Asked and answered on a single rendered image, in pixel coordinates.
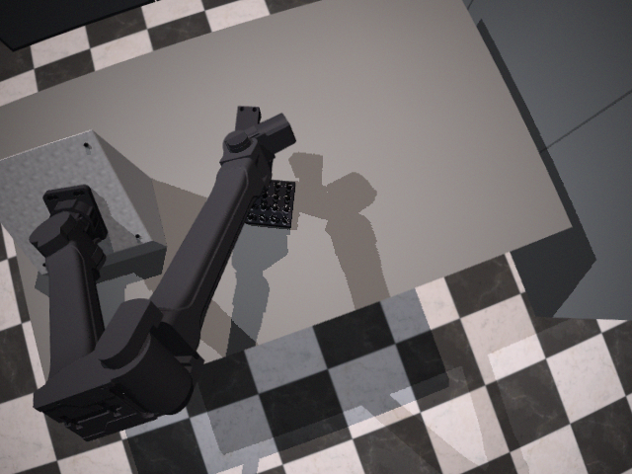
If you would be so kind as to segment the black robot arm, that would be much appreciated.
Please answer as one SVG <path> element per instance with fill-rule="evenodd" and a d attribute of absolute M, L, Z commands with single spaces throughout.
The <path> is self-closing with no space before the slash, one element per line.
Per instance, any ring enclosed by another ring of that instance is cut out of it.
<path fill-rule="evenodd" d="M 197 349 L 210 301 L 271 181 L 268 162 L 296 142 L 284 114 L 260 120 L 260 107 L 238 106 L 214 187 L 169 268 L 150 300 L 121 303 L 106 330 L 96 280 L 108 230 L 92 191 L 45 192 L 50 218 L 29 238 L 49 276 L 50 370 L 34 392 L 36 410 L 91 441 L 188 405 L 204 364 Z"/>

